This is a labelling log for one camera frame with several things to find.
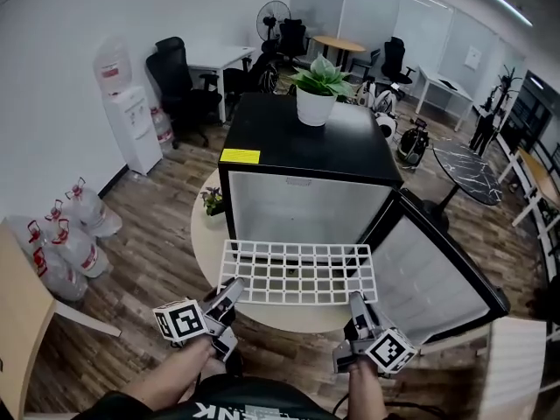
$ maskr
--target potted plant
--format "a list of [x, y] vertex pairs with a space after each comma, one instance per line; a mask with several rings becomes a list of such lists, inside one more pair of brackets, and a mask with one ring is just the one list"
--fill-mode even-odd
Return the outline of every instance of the potted plant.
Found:
[[297, 87], [297, 117], [309, 126], [326, 123], [339, 95], [352, 97], [354, 90], [344, 79], [350, 73], [343, 73], [320, 54], [309, 71], [296, 68], [297, 74], [291, 78]]
[[202, 192], [200, 197], [204, 201], [204, 208], [206, 209], [206, 224], [211, 228], [225, 221], [226, 208], [219, 187], [212, 188], [211, 186], [207, 186], [206, 189], [208, 191]]

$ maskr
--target wire shelf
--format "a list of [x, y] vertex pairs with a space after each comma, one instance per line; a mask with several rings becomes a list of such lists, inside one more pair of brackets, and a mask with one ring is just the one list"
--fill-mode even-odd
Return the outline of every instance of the wire shelf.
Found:
[[259, 305], [347, 305], [360, 292], [377, 302], [375, 273], [367, 244], [224, 242], [218, 292], [240, 277], [238, 302]]

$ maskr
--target fridge door frame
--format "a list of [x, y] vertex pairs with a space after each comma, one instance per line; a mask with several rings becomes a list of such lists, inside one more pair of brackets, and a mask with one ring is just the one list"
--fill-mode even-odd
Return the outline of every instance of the fridge door frame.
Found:
[[[229, 184], [229, 172], [250, 172], [254, 174], [273, 174], [279, 176], [295, 177], [295, 178], [308, 178], [308, 179], [324, 179], [324, 180], [335, 180], [338, 182], [349, 182], [353, 184], [367, 184], [376, 186], [385, 186], [390, 189], [391, 192], [398, 190], [403, 182], [397, 180], [386, 180], [377, 178], [368, 178], [364, 176], [357, 176], [353, 174], [341, 174], [331, 171], [321, 171], [321, 170], [308, 170], [305, 168], [285, 168], [281, 166], [269, 166], [263, 164], [239, 164], [233, 162], [219, 162], [218, 163], [218, 173], [220, 174], [220, 186], [221, 194], [226, 208], [226, 221], [227, 221], [227, 231], [229, 233], [229, 238], [231, 240], [237, 240], [237, 235], [235, 233], [235, 221], [234, 221], [234, 209], [231, 201], [231, 186]], [[369, 231], [373, 222], [370, 223], [364, 230], [361, 238]]]
[[403, 188], [400, 191], [391, 191], [371, 223], [370, 229], [360, 238], [360, 242], [369, 244], [373, 252], [382, 244], [396, 224], [406, 216], [442, 251], [451, 264], [477, 291], [490, 310], [485, 316], [472, 322], [431, 336], [426, 344], [466, 333], [507, 316], [510, 304], [503, 291], [490, 283], [473, 259], [421, 207], [422, 201], [410, 190]]

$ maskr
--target fridge top surface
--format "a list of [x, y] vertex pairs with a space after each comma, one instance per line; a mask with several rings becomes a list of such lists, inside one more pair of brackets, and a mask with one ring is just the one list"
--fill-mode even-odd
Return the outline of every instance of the fridge top surface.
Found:
[[260, 151], [258, 164], [251, 167], [263, 169], [256, 172], [280, 167], [308, 171], [316, 178], [328, 173], [330, 179], [342, 174], [346, 177], [340, 176], [339, 180], [394, 188], [403, 183], [389, 145], [369, 110], [350, 104], [335, 103], [325, 126], [311, 127], [298, 120], [295, 97], [245, 94], [224, 149]]

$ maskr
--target black mini fridge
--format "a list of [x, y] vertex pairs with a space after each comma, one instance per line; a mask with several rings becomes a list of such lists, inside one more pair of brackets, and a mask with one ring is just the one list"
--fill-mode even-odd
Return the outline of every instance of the black mini fridge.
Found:
[[369, 244], [375, 306], [416, 346], [508, 314], [504, 294], [401, 189], [368, 109], [336, 103], [317, 128], [298, 120], [294, 97], [245, 94], [219, 171], [232, 239]]

